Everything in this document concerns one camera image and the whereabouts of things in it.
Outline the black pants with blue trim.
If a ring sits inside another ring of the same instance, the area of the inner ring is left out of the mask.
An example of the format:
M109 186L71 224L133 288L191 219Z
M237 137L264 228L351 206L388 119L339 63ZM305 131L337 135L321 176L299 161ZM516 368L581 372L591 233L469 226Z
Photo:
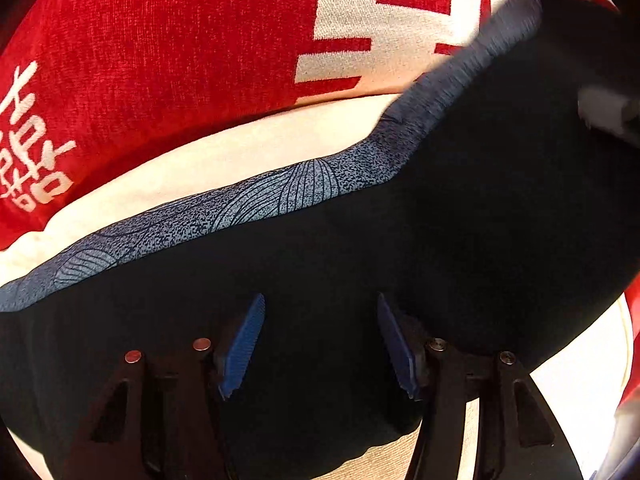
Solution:
M265 321L222 430L231 479L311 479L407 434L378 298L536 368L639 272L639 8L506 0L334 154L104 226L1 289L1 474L55 478L131 350Z

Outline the peach towel mat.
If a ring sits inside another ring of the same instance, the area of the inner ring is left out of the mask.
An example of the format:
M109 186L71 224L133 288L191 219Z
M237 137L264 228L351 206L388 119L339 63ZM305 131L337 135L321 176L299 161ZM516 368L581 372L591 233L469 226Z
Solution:
M393 96L321 103L259 119L180 146L67 205L41 232L21 236L1 254L1 281L21 278L81 237L116 221L254 174L324 156L358 142ZM533 378L585 476L603 462L614 412L632 361L631 317L625 298L606 311Z

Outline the red wedding sofa cover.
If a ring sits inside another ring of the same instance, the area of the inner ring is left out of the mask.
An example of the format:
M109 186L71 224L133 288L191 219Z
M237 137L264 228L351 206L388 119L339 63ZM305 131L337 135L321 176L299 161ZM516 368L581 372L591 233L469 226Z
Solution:
M1 253L180 146L305 106L397 99L505 2L1 0ZM618 298L634 346L609 448L625 455L639 453L639 272ZM311 479L405 479L415 444L407 434Z

